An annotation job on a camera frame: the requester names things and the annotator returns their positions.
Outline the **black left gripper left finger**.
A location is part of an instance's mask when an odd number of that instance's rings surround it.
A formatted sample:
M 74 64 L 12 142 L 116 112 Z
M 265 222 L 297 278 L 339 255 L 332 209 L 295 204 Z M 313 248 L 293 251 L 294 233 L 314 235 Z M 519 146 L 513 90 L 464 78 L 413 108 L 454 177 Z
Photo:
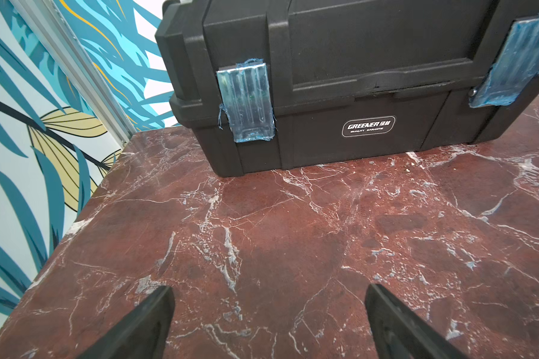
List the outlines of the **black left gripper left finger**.
M 80 358 L 162 358 L 175 313 L 173 289 L 160 286 Z

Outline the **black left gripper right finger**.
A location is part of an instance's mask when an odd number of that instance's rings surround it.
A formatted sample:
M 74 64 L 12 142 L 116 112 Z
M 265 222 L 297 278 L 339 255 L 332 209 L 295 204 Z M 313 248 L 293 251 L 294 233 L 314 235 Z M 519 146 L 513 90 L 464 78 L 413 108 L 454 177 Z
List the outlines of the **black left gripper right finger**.
M 369 284 L 365 309 L 379 358 L 466 357 L 381 284 Z

